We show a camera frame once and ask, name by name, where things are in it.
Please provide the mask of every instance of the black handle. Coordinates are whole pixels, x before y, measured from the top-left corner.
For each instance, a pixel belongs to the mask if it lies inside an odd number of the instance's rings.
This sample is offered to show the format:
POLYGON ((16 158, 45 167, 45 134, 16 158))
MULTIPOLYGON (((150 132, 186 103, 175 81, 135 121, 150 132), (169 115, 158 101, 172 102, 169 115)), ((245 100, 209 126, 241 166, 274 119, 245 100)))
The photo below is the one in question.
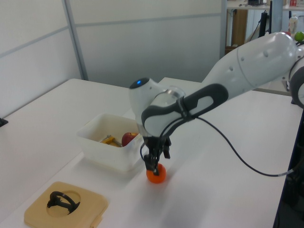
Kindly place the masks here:
POLYGON ((60 192, 60 191, 54 191, 50 194, 49 196, 50 200, 47 203, 47 207, 50 208, 52 206, 60 206, 63 208, 67 208, 68 211, 70 212, 69 214, 71 214, 74 210, 76 210, 80 204, 80 202, 75 203, 70 197, 68 197, 66 194, 60 192), (68 203, 63 203, 60 199, 61 196, 62 198, 66 199, 70 204, 68 203))

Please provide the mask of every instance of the yellow object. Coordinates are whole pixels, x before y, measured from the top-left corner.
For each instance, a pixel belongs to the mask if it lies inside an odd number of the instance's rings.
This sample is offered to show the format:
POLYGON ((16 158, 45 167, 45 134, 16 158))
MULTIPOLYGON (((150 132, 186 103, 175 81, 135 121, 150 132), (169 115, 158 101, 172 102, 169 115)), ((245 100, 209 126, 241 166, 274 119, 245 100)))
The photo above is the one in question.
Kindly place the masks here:
POLYGON ((53 183, 25 211, 24 222, 32 228, 96 228, 102 220, 102 214, 108 207, 106 198, 89 190, 63 182, 53 183), (69 214, 60 206, 47 207, 50 194, 60 191, 75 203, 80 202, 76 210, 69 214))
POLYGON ((121 147, 122 144, 118 142, 113 136, 108 135, 104 140, 101 141, 101 143, 105 143, 111 146, 121 147))

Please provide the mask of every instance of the white wall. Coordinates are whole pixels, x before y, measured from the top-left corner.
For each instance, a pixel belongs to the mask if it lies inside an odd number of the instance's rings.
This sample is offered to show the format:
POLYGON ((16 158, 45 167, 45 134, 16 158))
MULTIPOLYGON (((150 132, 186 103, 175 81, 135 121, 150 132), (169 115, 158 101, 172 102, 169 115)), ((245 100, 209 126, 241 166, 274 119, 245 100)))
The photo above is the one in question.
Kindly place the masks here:
POLYGON ((224 53, 225 0, 69 2, 90 81, 202 81, 224 53))
POLYGON ((0 117, 80 78, 61 0, 0 1, 0 117))

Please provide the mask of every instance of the green ball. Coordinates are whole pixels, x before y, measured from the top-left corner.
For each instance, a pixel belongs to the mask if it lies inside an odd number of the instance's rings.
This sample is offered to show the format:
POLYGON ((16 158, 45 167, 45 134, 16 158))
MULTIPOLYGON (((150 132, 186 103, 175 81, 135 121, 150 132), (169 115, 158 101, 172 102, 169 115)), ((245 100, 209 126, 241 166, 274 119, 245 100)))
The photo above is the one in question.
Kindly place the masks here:
POLYGON ((297 32, 294 36, 294 40, 301 42, 304 39, 304 32, 297 32))

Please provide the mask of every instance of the red apple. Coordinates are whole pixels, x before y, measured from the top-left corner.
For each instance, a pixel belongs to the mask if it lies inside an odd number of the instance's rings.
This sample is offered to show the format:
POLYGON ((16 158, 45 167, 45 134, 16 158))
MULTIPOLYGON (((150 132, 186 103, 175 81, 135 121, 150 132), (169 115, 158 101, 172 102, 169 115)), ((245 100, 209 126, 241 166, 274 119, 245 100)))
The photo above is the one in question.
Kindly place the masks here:
POLYGON ((132 133, 132 132, 125 133, 122 138, 122 146, 128 145, 129 142, 131 142, 132 139, 135 138, 137 135, 138 133, 132 133))
POLYGON ((287 35, 291 36, 291 33, 290 33, 290 32, 283 32, 283 33, 286 33, 287 35))

